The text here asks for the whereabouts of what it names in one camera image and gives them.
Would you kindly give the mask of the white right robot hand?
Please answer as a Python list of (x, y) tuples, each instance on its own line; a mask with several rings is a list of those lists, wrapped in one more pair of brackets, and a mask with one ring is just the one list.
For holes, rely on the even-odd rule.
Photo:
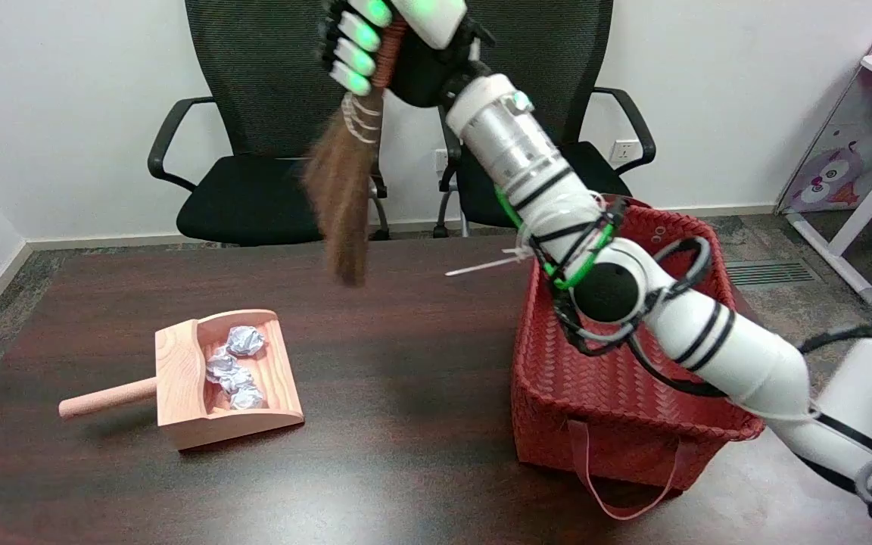
[(319, 62), (357, 97), (383, 87), (373, 80), (383, 76), (383, 41), (399, 22), (406, 27), (387, 89), (413, 107), (443, 103), (449, 81), (474, 58), (475, 41), (496, 45), (464, 1), (325, 1), (322, 9)]

